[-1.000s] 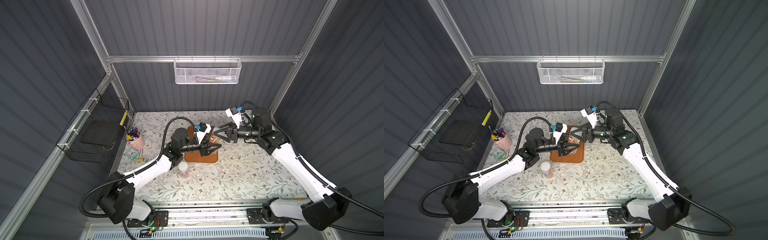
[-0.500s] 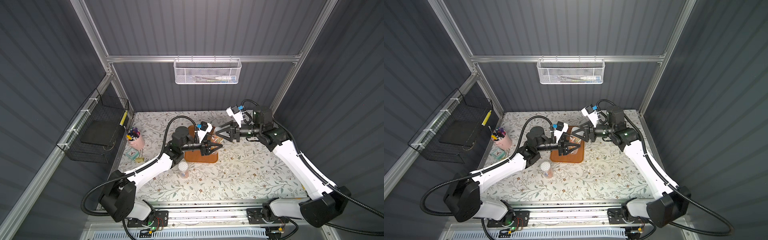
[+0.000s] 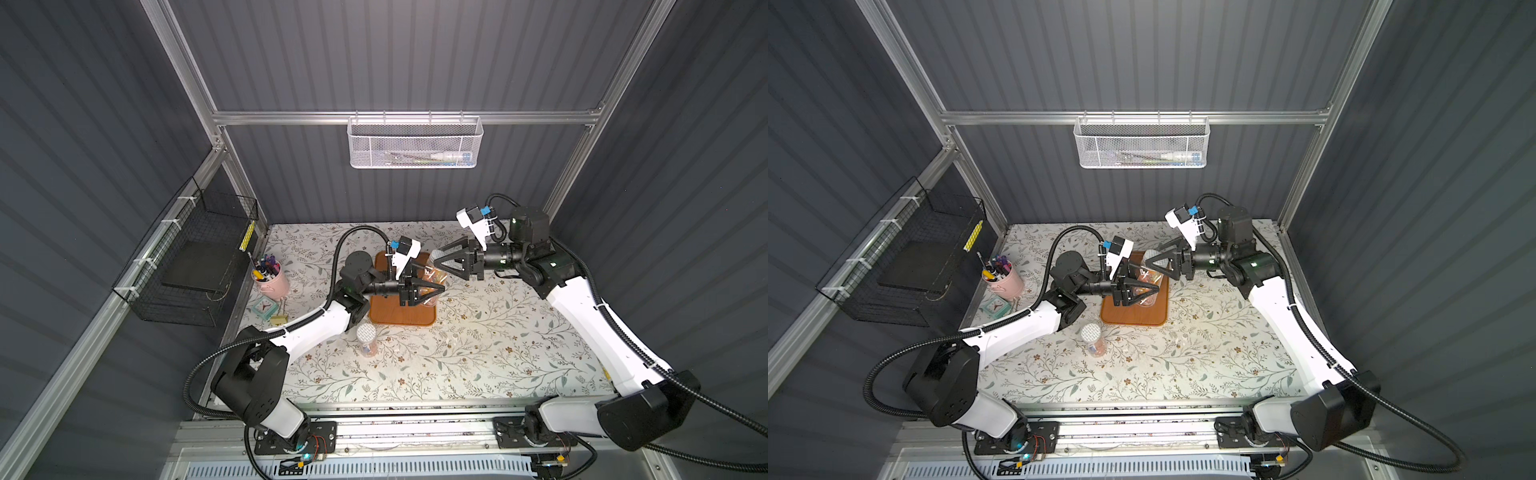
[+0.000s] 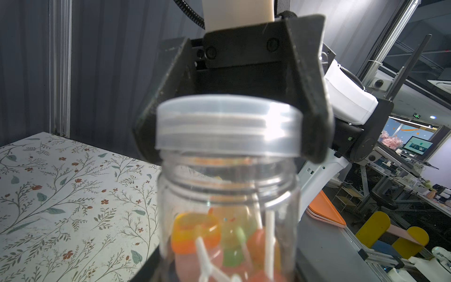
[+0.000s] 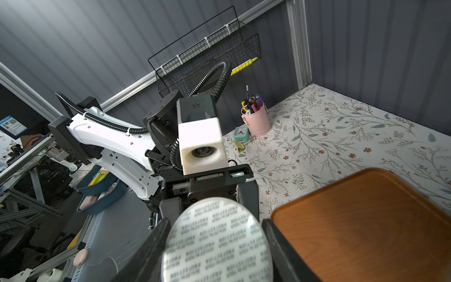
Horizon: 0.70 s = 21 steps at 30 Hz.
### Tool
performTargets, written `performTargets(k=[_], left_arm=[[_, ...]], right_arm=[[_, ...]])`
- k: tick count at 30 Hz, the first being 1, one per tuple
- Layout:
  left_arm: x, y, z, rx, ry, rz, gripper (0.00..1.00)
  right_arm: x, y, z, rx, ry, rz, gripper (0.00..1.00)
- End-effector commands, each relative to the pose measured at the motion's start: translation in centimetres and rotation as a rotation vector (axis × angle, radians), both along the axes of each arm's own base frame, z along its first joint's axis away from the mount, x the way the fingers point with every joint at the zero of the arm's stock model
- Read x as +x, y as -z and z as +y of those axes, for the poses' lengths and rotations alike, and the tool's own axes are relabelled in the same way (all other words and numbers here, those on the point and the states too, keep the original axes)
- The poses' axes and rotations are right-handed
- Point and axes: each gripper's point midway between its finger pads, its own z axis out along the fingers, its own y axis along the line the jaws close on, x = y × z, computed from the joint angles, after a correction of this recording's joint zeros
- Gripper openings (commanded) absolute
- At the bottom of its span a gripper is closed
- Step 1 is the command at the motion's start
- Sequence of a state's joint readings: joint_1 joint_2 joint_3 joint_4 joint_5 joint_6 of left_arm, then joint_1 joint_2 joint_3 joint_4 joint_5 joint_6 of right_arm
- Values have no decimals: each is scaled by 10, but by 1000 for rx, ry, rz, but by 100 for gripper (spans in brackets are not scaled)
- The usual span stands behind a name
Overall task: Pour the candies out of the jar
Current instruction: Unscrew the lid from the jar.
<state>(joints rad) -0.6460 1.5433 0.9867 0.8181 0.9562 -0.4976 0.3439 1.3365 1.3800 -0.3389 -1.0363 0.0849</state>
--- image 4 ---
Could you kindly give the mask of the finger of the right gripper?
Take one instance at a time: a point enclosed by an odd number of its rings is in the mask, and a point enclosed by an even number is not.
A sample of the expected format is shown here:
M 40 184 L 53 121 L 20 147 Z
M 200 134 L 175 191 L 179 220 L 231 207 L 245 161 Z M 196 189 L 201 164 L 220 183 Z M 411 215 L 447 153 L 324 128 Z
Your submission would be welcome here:
M 142 159 L 152 164 L 162 163 L 156 149 L 157 107 L 176 96 L 180 84 L 182 89 L 193 93 L 191 76 L 195 72 L 192 44 L 189 38 L 168 39 L 161 42 L 157 50 L 152 78 L 137 112 L 133 126 L 136 147 Z
M 334 115 L 320 60 L 325 16 L 290 18 L 284 23 L 293 87 L 299 95 L 296 106 L 303 114 L 301 155 L 313 163 L 321 163 L 334 137 Z

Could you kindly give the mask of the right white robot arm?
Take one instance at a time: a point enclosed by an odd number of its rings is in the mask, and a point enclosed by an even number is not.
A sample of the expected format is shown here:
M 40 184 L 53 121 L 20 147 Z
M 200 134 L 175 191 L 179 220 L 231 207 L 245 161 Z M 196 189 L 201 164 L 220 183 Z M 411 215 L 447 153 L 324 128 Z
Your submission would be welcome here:
M 373 151 L 393 103 L 346 76 L 325 24 L 285 12 L 162 43 L 133 135 L 174 198 L 257 212 L 292 201 L 299 218 Z

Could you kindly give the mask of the clear candy jar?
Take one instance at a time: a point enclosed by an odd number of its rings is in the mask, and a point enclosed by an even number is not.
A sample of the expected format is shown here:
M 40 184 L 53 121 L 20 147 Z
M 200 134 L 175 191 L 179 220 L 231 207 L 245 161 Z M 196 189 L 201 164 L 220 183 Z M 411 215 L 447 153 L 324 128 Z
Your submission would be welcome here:
M 161 281 L 199 281 L 197 239 L 228 278 L 294 281 L 300 202 L 294 159 L 168 150 L 160 156 Z

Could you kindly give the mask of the white jar lid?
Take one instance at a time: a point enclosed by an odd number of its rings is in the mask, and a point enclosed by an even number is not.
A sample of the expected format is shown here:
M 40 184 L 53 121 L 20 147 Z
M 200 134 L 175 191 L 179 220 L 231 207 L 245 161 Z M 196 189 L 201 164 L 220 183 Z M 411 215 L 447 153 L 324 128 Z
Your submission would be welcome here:
M 298 157 L 302 113 L 269 99 L 191 95 L 157 107 L 156 149 L 236 156 Z

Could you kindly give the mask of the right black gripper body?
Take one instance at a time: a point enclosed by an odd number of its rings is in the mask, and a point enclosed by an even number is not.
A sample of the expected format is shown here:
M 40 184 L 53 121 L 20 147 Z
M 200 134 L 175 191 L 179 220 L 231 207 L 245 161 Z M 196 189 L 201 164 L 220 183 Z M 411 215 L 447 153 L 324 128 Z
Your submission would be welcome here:
M 196 71 L 190 94 L 255 96 L 296 105 L 288 33 L 294 22 L 224 29 L 191 40 Z

